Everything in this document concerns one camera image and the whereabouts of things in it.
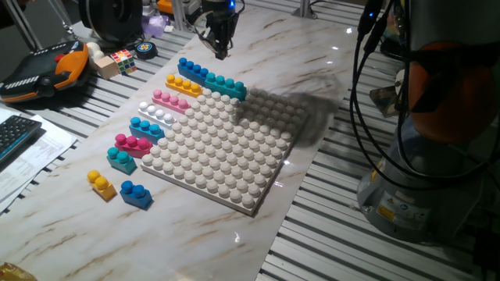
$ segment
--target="cyan lego brick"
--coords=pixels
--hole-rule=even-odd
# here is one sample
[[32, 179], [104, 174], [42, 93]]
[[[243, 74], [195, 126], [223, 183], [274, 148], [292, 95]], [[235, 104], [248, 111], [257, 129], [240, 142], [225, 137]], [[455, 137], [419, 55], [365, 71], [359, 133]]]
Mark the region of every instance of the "cyan lego brick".
[[179, 69], [179, 74], [181, 76], [188, 78], [202, 87], [205, 86], [206, 75], [209, 74], [208, 69], [203, 69], [200, 65], [195, 65], [192, 61], [188, 61], [186, 58], [179, 59], [177, 68]]
[[165, 132], [159, 128], [158, 124], [150, 124], [149, 121], [141, 121], [139, 117], [133, 117], [130, 120], [130, 133], [136, 138], [145, 137], [154, 145], [158, 144], [158, 140], [165, 137]]
[[237, 98], [240, 101], [244, 101], [247, 95], [247, 87], [244, 86], [243, 82], [234, 82], [232, 79], [224, 79], [224, 76], [217, 76], [215, 73], [209, 73], [206, 75], [205, 87], [214, 91], [218, 91], [220, 94], [226, 94], [230, 98]]
[[129, 180], [122, 183], [120, 195], [125, 203], [143, 210], [146, 210], [153, 202], [153, 198], [151, 197], [149, 190], [145, 189], [142, 185], [134, 185]]
[[130, 175], [137, 168], [132, 156], [128, 155], [125, 151], [119, 151], [118, 148], [108, 149], [108, 156], [106, 158], [113, 168], [127, 175]]

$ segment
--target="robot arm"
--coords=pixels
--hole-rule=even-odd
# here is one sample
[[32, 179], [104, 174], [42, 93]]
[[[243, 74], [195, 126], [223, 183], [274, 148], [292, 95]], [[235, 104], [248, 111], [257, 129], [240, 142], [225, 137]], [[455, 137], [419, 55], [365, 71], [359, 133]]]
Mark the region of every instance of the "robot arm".
[[240, 13], [245, 9], [245, 1], [241, 2], [243, 8], [236, 12], [235, 0], [202, 0], [207, 29], [201, 33], [196, 28], [195, 31], [202, 43], [220, 60], [225, 59], [227, 50], [233, 47], [231, 38], [234, 36]]

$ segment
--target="yellow lego brick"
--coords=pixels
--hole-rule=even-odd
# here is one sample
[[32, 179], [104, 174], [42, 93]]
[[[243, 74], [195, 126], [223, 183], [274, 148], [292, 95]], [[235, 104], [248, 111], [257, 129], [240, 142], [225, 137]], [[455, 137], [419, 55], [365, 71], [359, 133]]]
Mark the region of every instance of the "yellow lego brick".
[[180, 93], [192, 96], [193, 98], [202, 94], [200, 85], [196, 83], [192, 84], [190, 80], [182, 80], [180, 77], [176, 78], [173, 74], [169, 74], [166, 77], [165, 86]]
[[115, 187], [104, 176], [101, 176], [98, 171], [90, 171], [87, 175], [87, 180], [92, 184], [92, 190], [101, 196], [104, 201], [107, 202], [116, 196]]

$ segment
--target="white marble surface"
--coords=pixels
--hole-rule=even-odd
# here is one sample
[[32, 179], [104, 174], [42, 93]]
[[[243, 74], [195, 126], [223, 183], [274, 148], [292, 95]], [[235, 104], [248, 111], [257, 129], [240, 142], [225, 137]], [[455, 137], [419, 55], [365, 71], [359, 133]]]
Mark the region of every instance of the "white marble surface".
[[[154, 89], [166, 89], [166, 75], [177, 72], [181, 56], [247, 87], [307, 99], [314, 104], [310, 124], [319, 128], [347, 94], [355, 32], [346, 33], [345, 27], [247, 7], [234, 43], [230, 57], [219, 61], [197, 38], [190, 41], [72, 158], [15, 211], [2, 216], [0, 261], [12, 262], [39, 280], [255, 280], [316, 153], [311, 143], [322, 132], [309, 126], [255, 217], [140, 168], [127, 176], [105, 159], [114, 137], [130, 134], [127, 126], [137, 115], [138, 103], [151, 101]], [[117, 190], [124, 180], [143, 184], [154, 203], [146, 212], [123, 203], [119, 195], [105, 203], [86, 181], [92, 169]]]

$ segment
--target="white lego baseplate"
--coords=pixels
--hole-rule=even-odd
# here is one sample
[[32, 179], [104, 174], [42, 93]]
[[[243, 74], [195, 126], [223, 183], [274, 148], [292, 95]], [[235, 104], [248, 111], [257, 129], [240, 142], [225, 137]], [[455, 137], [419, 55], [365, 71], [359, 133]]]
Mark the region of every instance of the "white lego baseplate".
[[197, 100], [142, 158], [141, 167], [252, 215], [302, 128], [307, 103], [256, 89], [241, 104], [216, 92]]

